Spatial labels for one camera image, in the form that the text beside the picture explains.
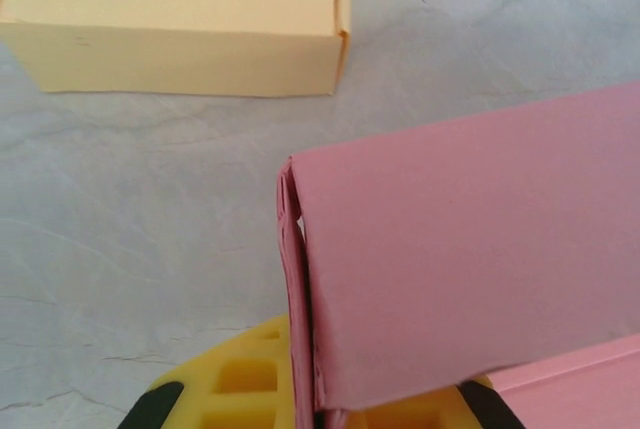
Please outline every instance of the white surface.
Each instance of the white surface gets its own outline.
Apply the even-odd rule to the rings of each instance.
[[[640,0],[354,0],[353,26],[324,98],[42,95],[0,49],[0,427],[115,428],[284,312],[290,153],[640,79]]]

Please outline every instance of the marble floor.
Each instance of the marble floor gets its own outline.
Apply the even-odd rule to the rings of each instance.
[[[640,79],[640,0],[353,0],[333,97],[44,95],[0,46],[0,427],[114,428],[286,311],[292,152]]]

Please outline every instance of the pink cardboard box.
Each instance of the pink cardboard box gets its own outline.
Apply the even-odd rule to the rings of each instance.
[[[296,154],[278,220],[298,429],[640,333],[640,83]]]

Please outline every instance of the yellow cardboard box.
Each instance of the yellow cardboard box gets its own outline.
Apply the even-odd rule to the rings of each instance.
[[[43,91],[332,93],[350,0],[0,0],[0,34]]]

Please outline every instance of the yellow foam grid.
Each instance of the yellow foam grid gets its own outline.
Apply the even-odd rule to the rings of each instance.
[[[150,389],[172,381],[182,382],[184,391],[163,429],[295,429],[287,316],[214,347]],[[455,387],[353,413],[347,424],[397,428],[481,429]]]

